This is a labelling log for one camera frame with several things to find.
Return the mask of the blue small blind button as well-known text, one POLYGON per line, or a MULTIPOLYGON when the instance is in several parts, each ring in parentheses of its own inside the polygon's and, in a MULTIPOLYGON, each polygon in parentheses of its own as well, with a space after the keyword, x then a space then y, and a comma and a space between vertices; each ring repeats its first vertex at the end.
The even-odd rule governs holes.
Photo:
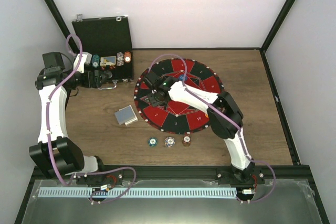
POLYGON ((185 80, 186 80, 186 77, 182 74, 182 75, 179 76, 179 80, 180 80, 180 81, 185 81, 185 80))

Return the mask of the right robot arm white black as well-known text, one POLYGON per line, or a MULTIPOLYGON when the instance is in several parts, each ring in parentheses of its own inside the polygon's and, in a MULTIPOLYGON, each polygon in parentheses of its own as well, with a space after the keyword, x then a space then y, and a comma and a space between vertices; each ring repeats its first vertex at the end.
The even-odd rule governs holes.
POLYGON ((251 179, 255 165, 244 140, 244 116, 228 92, 203 91, 185 84, 183 80, 173 77, 164 79, 154 73, 146 74, 144 83, 151 90, 148 98, 152 106, 175 101, 204 112, 214 134, 226 144, 235 181, 244 184, 251 179))

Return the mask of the brown poker chip stack table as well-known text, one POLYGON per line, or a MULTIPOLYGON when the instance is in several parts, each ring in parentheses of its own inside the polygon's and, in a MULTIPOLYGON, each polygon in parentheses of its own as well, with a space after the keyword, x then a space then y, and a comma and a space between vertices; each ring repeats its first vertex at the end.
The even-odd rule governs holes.
POLYGON ((191 138, 190 138, 189 135, 184 135, 183 136, 183 138, 182 138, 182 144, 185 147, 190 146, 190 144, 191 144, 191 138))

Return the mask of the green poker chip stack table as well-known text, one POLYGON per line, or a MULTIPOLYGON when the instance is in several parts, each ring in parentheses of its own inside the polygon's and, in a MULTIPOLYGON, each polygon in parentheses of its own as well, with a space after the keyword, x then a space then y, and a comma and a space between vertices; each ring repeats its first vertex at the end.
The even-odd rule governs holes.
POLYGON ((156 147, 157 146, 157 138, 156 137, 150 137, 148 139, 148 145, 149 145, 149 147, 156 147))

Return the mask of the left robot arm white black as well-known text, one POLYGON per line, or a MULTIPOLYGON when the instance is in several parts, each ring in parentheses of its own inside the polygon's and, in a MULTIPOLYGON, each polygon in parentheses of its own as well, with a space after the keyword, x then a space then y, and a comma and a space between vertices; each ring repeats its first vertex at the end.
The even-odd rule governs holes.
POLYGON ((60 52, 43 54, 44 69, 35 82, 41 100, 41 127, 37 144, 29 148, 29 155, 46 178, 75 172, 89 173, 95 184, 102 184, 107 170, 98 156, 85 156, 68 137, 66 106, 72 90, 84 86, 92 73, 85 71, 92 55, 76 55, 73 68, 65 70, 60 52))

